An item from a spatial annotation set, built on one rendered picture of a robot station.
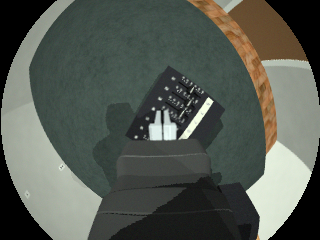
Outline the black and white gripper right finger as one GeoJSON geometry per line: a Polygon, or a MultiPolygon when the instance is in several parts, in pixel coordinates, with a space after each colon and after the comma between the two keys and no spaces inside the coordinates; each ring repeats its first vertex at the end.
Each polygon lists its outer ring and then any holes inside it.
{"type": "Polygon", "coordinates": [[[170,122],[168,110],[162,111],[164,140],[176,140],[176,123],[170,122]]]}

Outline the black lighting desk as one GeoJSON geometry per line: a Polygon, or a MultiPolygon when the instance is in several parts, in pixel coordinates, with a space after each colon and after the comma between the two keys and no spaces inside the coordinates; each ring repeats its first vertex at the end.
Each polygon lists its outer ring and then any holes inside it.
{"type": "Polygon", "coordinates": [[[176,139],[197,139],[201,143],[225,111],[208,93],[169,65],[125,136],[150,140],[149,125],[155,123],[156,112],[161,110],[168,110],[171,123],[176,123],[176,139]]]}

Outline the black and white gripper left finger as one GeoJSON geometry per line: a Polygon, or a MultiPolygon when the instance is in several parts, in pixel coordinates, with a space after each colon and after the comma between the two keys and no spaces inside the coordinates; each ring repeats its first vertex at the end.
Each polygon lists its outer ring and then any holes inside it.
{"type": "Polygon", "coordinates": [[[156,112],[155,123],[149,125],[150,140],[162,140],[163,118],[162,110],[156,112]]]}

